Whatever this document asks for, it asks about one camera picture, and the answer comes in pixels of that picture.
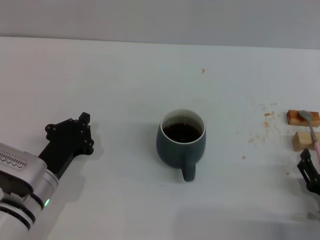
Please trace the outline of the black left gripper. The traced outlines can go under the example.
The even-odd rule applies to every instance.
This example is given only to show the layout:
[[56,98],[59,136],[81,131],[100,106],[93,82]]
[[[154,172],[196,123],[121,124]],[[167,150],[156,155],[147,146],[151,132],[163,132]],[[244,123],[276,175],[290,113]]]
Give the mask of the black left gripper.
[[58,179],[75,157],[93,153],[94,141],[89,122],[90,114],[82,112],[78,119],[69,118],[45,127],[49,143],[38,157]]

